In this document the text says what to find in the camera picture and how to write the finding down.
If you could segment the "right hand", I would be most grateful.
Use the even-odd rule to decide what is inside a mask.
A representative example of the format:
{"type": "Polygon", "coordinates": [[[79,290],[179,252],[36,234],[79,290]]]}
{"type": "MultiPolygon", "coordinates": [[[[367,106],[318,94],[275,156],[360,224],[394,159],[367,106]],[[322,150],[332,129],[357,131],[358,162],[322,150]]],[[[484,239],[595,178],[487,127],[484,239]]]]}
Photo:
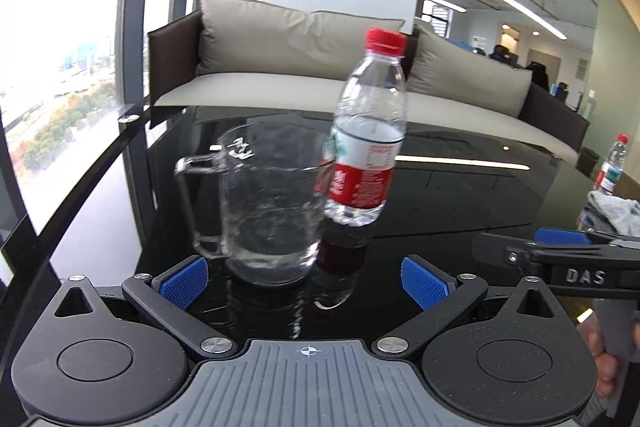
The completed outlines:
{"type": "Polygon", "coordinates": [[[605,351],[597,314],[592,312],[577,329],[597,366],[596,395],[600,399],[608,398],[615,389],[618,361],[605,351]]]}

